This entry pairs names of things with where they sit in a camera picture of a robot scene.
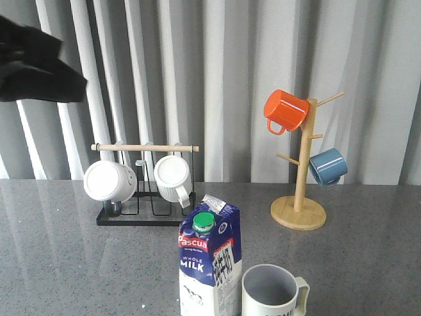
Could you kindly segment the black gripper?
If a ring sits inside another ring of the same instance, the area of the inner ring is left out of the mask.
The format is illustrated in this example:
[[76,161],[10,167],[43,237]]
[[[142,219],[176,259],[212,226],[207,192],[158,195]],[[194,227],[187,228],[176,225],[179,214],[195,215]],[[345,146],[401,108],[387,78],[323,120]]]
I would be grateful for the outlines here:
[[87,80],[59,59],[62,41],[1,17],[1,101],[82,102]]

